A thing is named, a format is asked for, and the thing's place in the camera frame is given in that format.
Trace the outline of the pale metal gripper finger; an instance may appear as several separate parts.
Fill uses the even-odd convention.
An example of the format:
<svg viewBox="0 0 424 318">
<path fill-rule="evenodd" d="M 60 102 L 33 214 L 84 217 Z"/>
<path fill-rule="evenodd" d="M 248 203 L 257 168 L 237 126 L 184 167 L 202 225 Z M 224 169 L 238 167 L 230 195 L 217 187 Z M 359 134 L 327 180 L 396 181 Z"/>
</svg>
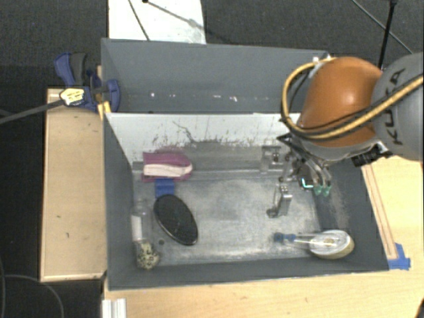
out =
<svg viewBox="0 0 424 318">
<path fill-rule="evenodd" d="M 288 214 L 293 195 L 289 191 L 288 184 L 278 184 L 274 188 L 273 206 L 266 210 L 269 218 L 278 218 Z"/>
<path fill-rule="evenodd" d="M 260 159 L 260 172 L 266 173 L 270 170 L 281 170 L 281 146 L 264 145 Z"/>
</svg>

